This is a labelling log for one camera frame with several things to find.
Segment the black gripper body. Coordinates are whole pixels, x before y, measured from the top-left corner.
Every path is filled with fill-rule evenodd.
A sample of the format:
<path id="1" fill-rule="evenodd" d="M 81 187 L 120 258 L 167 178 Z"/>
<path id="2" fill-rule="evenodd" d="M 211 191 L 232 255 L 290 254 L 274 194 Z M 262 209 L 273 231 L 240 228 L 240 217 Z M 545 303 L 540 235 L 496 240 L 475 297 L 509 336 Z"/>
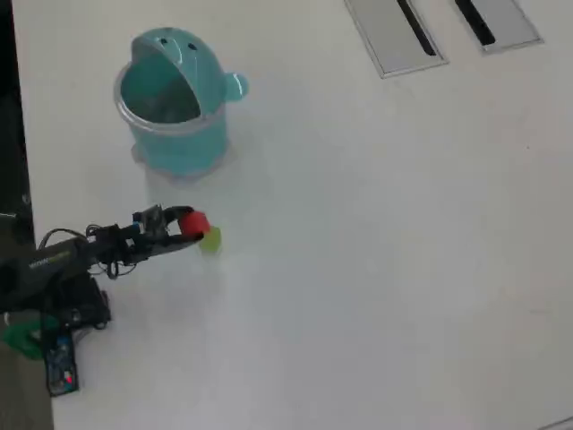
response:
<path id="1" fill-rule="evenodd" d="M 152 241 L 167 235 L 165 230 L 141 231 L 139 227 L 122 228 L 118 261 L 123 265 L 134 265 L 148 260 Z"/>

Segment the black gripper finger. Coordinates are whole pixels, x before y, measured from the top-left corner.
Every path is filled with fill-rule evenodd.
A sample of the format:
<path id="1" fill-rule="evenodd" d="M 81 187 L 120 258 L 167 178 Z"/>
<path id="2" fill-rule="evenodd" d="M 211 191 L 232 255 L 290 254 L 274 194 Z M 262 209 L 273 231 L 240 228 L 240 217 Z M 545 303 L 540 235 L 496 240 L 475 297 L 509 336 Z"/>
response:
<path id="1" fill-rule="evenodd" d="M 150 246 L 149 257 L 159 256 L 163 254 L 170 254 L 180 251 L 191 245 L 198 244 L 204 238 L 203 233 L 197 235 L 186 236 L 180 235 L 167 235 L 159 239 L 154 239 Z"/>
<path id="2" fill-rule="evenodd" d="M 188 219 L 194 213 L 191 206 L 172 206 L 164 209 L 163 214 L 167 224 L 176 222 L 182 233 L 189 233 Z"/>

